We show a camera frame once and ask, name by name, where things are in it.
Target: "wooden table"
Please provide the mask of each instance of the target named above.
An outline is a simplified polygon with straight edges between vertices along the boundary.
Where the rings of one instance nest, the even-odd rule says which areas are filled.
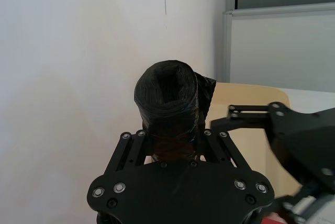
[[[276,88],[217,83],[206,119],[207,127],[211,120],[225,117],[229,105],[267,105],[274,101],[290,106],[288,96]],[[229,133],[251,169],[270,180],[276,196],[292,194],[298,189],[299,184],[281,167],[270,150],[263,129],[238,129]]]

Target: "whiteboard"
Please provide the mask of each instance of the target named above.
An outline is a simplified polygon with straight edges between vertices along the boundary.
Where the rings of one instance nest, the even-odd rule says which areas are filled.
[[[227,25],[230,82],[335,92],[334,4],[234,11]]]

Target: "black plastic bag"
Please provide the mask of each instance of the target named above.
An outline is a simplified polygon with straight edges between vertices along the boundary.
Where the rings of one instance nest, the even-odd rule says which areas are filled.
[[[156,160],[194,158],[199,116],[206,118],[215,85],[215,80],[176,60],[156,63],[144,72],[134,99]]]

